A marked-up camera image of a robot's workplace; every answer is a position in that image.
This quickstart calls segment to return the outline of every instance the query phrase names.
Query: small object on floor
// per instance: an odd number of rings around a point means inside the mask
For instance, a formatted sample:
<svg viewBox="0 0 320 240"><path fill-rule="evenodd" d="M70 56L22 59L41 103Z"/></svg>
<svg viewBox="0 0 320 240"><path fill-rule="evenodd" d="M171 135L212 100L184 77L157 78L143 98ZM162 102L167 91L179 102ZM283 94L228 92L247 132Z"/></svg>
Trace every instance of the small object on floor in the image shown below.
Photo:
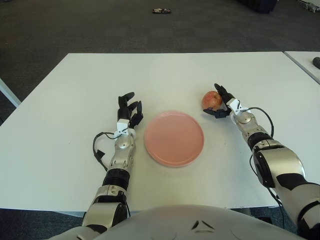
<svg viewBox="0 0 320 240"><path fill-rule="evenodd" d="M171 9L169 8L154 8L152 9L153 14L170 14Z"/></svg>
<svg viewBox="0 0 320 240"><path fill-rule="evenodd" d="M313 65L315 65L318 69L320 69L320 57L315 57L313 60L312 60L312 63Z"/></svg>

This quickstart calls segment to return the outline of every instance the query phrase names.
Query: black robotic finger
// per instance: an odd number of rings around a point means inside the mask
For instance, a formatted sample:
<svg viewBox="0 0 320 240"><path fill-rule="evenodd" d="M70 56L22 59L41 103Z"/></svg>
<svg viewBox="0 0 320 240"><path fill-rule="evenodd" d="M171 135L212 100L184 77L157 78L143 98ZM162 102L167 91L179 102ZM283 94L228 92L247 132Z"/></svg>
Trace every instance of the black robotic finger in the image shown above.
<svg viewBox="0 0 320 240"><path fill-rule="evenodd" d="M138 102L135 101L135 102L131 103L131 104L128 106L128 109L129 109L129 111L130 111L130 115L132 114L133 110L135 110L135 108L137 107L137 105L138 105Z"/></svg>
<svg viewBox="0 0 320 240"><path fill-rule="evenodd" d="M127 119L131 121L131 114L133 109L135 109L135 103L132 103L128 107L128 101L135 96L134 92L129 92L123 96L118 97L119 109L117 119Z"/></svg>
<svg viewBox="0 0 320 240"><path fill-rule="evenodd" d="M223 110L223 109L218 109L217 111L214 111L212 109L203 109L203 111L206 113L206 114L210 114L212 116L214 116L216 119L222 119L222 118L225 118L226 116L229 116L230 113L231 113L231 109L228 108L227 111Z"/></svg>
<svg viewBox="0 0 320 240"><path fill-rule="evenodd" d="M227 92L227 90L223 86L215 83L214 87L217 90L218 94L221 96L222 101L225 105L227 105L227 102L229 102L231 99L235 98L231 93Z"/></svg>
<svg viewBox="0 0 320 240"><path fill-rule="evenodd" d="M141 120L144 118L142 113L142 103L139 101L136 106L136 113L132 116L130 128L134 128L135 126L139 125Z"/></svg>

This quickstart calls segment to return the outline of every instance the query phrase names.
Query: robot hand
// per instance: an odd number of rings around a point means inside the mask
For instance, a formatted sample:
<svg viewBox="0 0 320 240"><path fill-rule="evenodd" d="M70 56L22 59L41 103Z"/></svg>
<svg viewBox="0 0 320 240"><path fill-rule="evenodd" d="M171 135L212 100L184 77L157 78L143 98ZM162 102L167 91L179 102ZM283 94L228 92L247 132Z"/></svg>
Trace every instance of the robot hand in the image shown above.
<svg viewBox="0 0 320 240"><path fill-rule="evenodd" d="M208 108L208 109L204 109L203 111L207 114L214 116L216 119L225 118L226 116L229 116L232 111L232 109L230 107L228 107L227 103L231 99L234 99L235 97L231 93L228 93L227 90L223 86L220 86L215 83L214 87L217 90L218 94L221 96L222 102L223 102L223 104L226 105L227 110L218 109L217 111L214 111L214 110Z"/></svg>

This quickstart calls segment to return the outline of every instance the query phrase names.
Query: table leg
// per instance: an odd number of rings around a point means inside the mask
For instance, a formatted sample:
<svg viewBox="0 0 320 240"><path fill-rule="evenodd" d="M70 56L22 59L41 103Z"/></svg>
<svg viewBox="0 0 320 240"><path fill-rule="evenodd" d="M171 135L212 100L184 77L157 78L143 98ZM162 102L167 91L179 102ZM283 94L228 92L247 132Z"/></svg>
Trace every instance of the table leg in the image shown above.
<svg viewBox="0 0 320 240"><path fill-rule="evenodd" d="M14 93L8 88L8 86L0 78L0 91L9 99L9 101L17 108L21 101L14 95Z"/></svg>

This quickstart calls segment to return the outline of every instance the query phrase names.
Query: floor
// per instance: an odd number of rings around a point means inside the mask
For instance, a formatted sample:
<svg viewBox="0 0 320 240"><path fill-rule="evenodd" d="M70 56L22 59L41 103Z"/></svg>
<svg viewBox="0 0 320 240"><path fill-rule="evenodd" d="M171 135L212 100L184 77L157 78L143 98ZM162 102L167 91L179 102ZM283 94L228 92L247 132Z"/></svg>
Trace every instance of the floor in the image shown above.
<svg viewBox="0 0 320 240"><path fill-rule="evenodd" d="M236 0L0 0L0 77L23 101L67 53L319 52L319 22L295 0L280 0L270 14ZM0 118L14 109L0 93ZM251 213L281 224L278 208ZM0 223L0 239L18 240L48 238L81 220L0 209ZM285 225L296 230L287 217Z"/></svg>

